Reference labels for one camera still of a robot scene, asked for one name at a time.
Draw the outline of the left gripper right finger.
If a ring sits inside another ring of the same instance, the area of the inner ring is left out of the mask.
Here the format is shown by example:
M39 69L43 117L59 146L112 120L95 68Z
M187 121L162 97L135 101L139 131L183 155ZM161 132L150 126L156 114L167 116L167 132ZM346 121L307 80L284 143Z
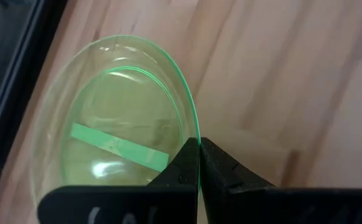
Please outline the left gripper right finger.
M209 224L362 224L362 189L280 188L201 139Z

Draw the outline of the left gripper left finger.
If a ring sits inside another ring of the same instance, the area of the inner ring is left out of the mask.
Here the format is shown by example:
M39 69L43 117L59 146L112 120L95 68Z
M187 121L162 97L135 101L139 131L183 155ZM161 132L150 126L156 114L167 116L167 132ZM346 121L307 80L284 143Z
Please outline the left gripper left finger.
M196 224L200 141L189 138L147 186L68 185L46 194L40 224Z

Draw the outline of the green translucent plastic plate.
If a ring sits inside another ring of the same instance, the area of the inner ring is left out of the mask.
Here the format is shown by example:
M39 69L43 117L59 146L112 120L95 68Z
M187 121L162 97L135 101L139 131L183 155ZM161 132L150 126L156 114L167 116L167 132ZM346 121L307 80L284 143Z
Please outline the green translucent plastic plate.
M190 139L197 112L174 59L133 35L94 41L58 73L35 121L35 203L66 185L146 186Z

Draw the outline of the black aluminium table frame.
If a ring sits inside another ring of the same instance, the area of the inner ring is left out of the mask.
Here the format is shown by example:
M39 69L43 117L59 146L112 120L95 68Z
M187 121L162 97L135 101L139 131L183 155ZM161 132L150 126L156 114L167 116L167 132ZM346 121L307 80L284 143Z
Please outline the black aluminium table frame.
M0 176L68 0L0 0Z

